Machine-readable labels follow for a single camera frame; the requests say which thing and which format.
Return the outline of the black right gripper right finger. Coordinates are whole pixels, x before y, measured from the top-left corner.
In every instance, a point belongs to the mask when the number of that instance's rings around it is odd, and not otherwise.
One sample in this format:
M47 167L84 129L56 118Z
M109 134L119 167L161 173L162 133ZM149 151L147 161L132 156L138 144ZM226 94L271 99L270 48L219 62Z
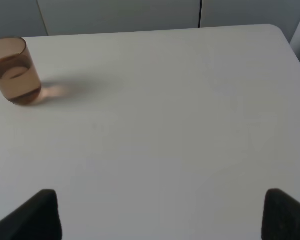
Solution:
M300 202L280 189L269 189L264 200L261 239L300 240Z

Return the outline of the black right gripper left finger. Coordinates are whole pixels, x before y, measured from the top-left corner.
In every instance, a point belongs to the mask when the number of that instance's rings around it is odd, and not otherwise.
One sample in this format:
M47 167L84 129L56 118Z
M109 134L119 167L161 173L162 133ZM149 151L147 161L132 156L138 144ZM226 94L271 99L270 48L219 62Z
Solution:
M61 240L57 193L43 189L0 221L0 240Z

